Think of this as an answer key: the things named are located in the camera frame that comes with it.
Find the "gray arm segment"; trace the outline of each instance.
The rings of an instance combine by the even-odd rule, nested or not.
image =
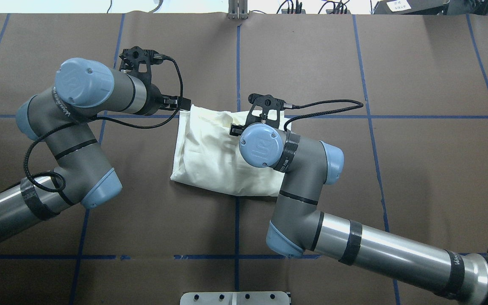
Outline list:
[[[23,133],[31,139],[37,139],[54,128],[74,122],[68,111],[90,117],[103,110],[128,113],[145,110],[147,92],[141,81],[114,69],[100,66],[98,62],[79,60],[79,63],[84,62],[93,64],[104,77],[108,75],[110,79],[112,76],[114,87],[110,95],[101,103],[96,102],[95,106],[75,107],[71,104],[59,104],[58,99],[53,96],[53,88],[48,88],[39,95],[33,96],[20,108],[16,117]],[[95,75],[97,70],[85,73]],[[66,86],[66,90],[62,90],[63,94],[75,93],[72,90],[75,81],[72,76],[64,71],[63,76],[56,79],[56,83],[63,83],[63,86]],[[81,86],[81,89],[83,89],[81,94],[89,94],[87,92],[89,87]],[[66,188],[60,193],[50,193],[23,179],[20,186],[1,193],[0,242],[42,220],[58,215],[78,202],[86,208],[94,208],[116,196],[122,189],[114,168],[87,124],[62,129],[47,137],[45,142],[58,162],[58,167],[54,171],[64,177]],[[55,180],[50,177],[39,177],[36,181],[50,189],[57,187],[54,185]]]
[[[285,131],[277,130],[286,142],[284,150],[269,151],[268,147],[274,147],[269,145],[270,131],[261,134],[264,127],[250,127],[244,130],[242,139],[255,143],[250,139],[253,135],[263,140],[256,147],[240,145],[248,163],[259,164],[258,158],[271,155],[287,160]],[[460,303],[488,304],[488,255],[462,256],[317,210],[323,184],[332,181],[343,166],[343,158],[337,159],[342,163],[337,167],[334,150],[322,144],[300,137],[292,161],[285,162],[287,170],[267,233],[267,244],[273,251],[298,258],[308,249]],[[276,163],[269,166],[280,168]]]

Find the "blue joint cap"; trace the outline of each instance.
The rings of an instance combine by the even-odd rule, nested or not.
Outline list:
[[[276,129],[258,123],[244,129],[238,148],[248,164],[261,168],[278,162],[283,152],[283,141]]]
[[[104,64],[71,58],[56,72],[56,92],[64,102],[78,108],[102,104],[114,90],[114,76]]]
[[[332,146],[320,141],[325,149],[327,155],[327,179],[325,179],[326,185],[333,185],[344,169],[344,153],[338,147]]]
[[[272,251],[288,258],[301,258],[304,253],[304,249],[287,239],[287,237],[279,232],[272,222],[269,222],[267,245]]]
[[[114,198],[121,190],[122,184],[120,183],[120,179],[118,179],[114,168],[111,168],[103,178],[89,190],[84,199],[82,199],[82,205],[86,208],[95,208],[101,203],[105,203]]]
[[[37,95],[33,95],[27,102],[25,102],[18,111],[16,112],[16,125],[20,131],[25,134],[29,139],[35,141],[39,138],[39,136],[31,129],[31,125],[29,125],[29,118],[28,118],[28,109],[29,109],[29,102]]]

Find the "metal tube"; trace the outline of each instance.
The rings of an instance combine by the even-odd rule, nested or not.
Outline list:
[[[349,233],[349,220],[325,214],[315,251],[341,259]],[[438,292],[449,280],[451,259],[445,250],[362,226],[354,265]]]
[[[39,177],[37,182],[47,187],[54,187],[49,177]],[[39,199],[53,212],[60,212],[69,207],[58,193],[48,193],[35,188]],[[0,193],[0,242],[41,222],[25,205],[20,186]]]

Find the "robotic arm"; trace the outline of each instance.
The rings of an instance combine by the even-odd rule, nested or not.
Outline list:
[[[287,108],[271,95],[249,98],[254,107],[266,100],[276,101],[278,111]],[[251,116],[246,126],[232,128],[241,134],[242,157],[285,173],[267,233],[273,251],[290,258],[315,251],[460,303],[488,304],[488,255],[462,256],[317,210],[323,185],[334,184],[342,172],[342,151],[276,129],[266,116]]]
[[[22,133],[35,143],[44,139],[59,166],[54,172],[31,176],[27,159],[34,145],[30,147],[27,177],[0,193],[0,242],[78,202],[95,208],[120,193],[122,184],[87,125],[100,119],[97,113],[149,116],[163,109],[174,111],[171,119],[178,110],[190,109],[191,101],[182,97],[174,59],[139,47],[124,50],[120,58],[119,71],[93,60],[66,60],[56,73],[55,85],[19,108],[16,122]],[[151,65],[164,60],[175,64],[180,96],[163,95],[151,84]],[[139,72],[141,65],[146,72]]]

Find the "metal bracket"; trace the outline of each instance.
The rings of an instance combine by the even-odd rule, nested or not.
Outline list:
[[[229,135],[238,137],[242,134],[244,129],[250,126],[253,123],[265,123],[270,127],[279,128],[280,127],[280,111],[283,109],[292,109],[292,104],[287,104],[282,99],[277,99],[272,95],[261,95],[257,93],[252,93],[248,97],[248,102],[252,104],[252,108],[248,112],[248,116],[246,117],[246,124],[245,125],[235,125],[231,124],[231,128],[229,129]],[[261,108],[261,114],[259,116],[253,115],[253,110],[255,107],[259,106]],[[276,111],[276,119],[272,120],[269,119],[269,112],[270,110]]]
[[[191,100],[179,96],[163,95],[163,104],[159,109],[161,110],[191,110]]]
[[[229,0],[229,19],[248,19],[248,0]]]
[[[239,291],[184,293],[180,305],[291,305],[291,293],[283,291]]]

